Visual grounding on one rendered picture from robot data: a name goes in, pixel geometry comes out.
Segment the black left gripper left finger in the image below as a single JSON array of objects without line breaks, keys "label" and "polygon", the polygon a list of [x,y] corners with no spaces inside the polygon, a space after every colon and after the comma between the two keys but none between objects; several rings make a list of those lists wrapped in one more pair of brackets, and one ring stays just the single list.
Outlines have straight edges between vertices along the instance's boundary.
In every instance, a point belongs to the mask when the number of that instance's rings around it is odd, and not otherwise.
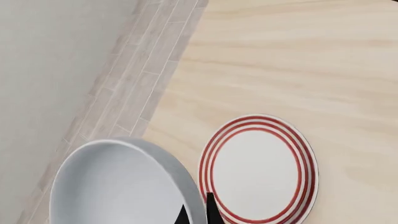
[{"label": "black left gripper left finger", "polygon": [[190,224],[185,206],[182,205],[174,224]]}]

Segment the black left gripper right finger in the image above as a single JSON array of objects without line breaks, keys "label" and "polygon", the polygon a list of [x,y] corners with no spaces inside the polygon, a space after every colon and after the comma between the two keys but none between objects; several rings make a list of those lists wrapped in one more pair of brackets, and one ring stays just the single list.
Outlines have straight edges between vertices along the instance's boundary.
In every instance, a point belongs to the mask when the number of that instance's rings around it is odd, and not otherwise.
[{"label": "black left gripper right finger", "polygon": [[206,219],[207,224],[224,224],[215,197],[211,192],[206,193]]}]

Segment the white plate with red rings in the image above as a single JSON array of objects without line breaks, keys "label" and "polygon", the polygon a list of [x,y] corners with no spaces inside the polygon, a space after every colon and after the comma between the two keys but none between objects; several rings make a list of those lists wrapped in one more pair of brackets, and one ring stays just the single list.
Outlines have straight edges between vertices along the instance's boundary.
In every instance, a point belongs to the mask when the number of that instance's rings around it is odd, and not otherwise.
[{"label": "white plate with red rings", "polygon": [[198,164],[198,188],[213,194],[227,224],[303,224],[319,188],[314,151],[287,121],[247,114],[222,125]]}]

